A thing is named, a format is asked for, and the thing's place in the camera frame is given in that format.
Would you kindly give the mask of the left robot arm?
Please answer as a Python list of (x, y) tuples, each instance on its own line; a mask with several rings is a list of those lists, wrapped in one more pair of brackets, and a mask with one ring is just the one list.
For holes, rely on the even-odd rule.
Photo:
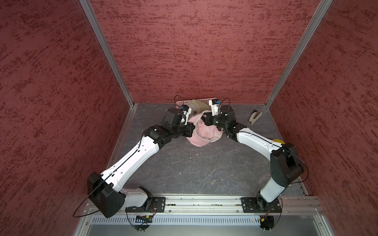
[(180, 136), (191, 137), (195, 125), (189, 122), (192, 109), (183, 105), (169, 108), (160, 124), (143, 131), (139, 142), (117, 163), (101, 174), (87, 179), (88, 199), (106, 218), (114, 216), (126, 203), (129, 194), (122, 191), (125, 183), (148, 158)]

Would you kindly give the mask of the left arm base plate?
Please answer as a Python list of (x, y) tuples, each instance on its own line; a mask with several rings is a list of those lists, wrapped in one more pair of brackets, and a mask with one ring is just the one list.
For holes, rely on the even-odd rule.
[(128, 212), (148, 212), (148, 213), (164, 212), (165, 202), (166, 202), (165, 197), (149, 197), (142, 206), (126, 207), (126, 210)]

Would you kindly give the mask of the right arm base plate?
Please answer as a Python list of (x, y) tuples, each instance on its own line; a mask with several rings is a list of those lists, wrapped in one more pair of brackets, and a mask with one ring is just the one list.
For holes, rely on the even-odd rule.
[(282, 205), (278, 198), (268, 203), (260, 197), (242, 197), (241, 206), (244, 213), (281, 213)]

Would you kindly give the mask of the pink baseball cap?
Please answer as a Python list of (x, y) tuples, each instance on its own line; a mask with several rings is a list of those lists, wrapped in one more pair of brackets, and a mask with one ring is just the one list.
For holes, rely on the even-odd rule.
[(206, 126), (202, 118), (202, 113), (192, 116), (190, 123), (195, 125), (195, 129), (191, 137), (187, 140), (196, 147), (203, 147), (209, 143), (218, 141), (222, 137), (222, 132), (215, 125)]

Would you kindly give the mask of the pink plastic basket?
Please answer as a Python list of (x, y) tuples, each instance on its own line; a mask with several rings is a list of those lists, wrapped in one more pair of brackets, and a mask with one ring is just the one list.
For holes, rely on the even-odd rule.
[[(203, 102), (203, 103), (205, 103), (205, 104), (207, 104), (207, 105), (210, 105), (210, 101), (212, 101), (212, 100), (218, 100), (216, 97), (214, 97), (214, 98), (202, 98), (202, 99), (197, 99), (198, 101), (201, 101), (201, 102)], [(177, 106), (182, 106), (182, 105), (184, 105), (184, 104), (188, 104), (189, 102), (191, 102), (192, 100), (180, 100), (180, 101), (175, 101), (175, 104), (177, 105)]]

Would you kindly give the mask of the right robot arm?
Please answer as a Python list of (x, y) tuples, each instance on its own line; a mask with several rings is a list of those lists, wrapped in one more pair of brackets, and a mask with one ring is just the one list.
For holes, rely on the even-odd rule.
[(228, 138), (252, 148), (270, 161), (271, 177), (257, 193), (259, 208), (267, 208), (289, 185), (304, 174), (306, 165), (293, 144), (281, 144), (253, 132), (237, 122), (231, 106), (222, 106), (217, 113), (204, 112), (201, 119), (205, 125), (216, 126)]

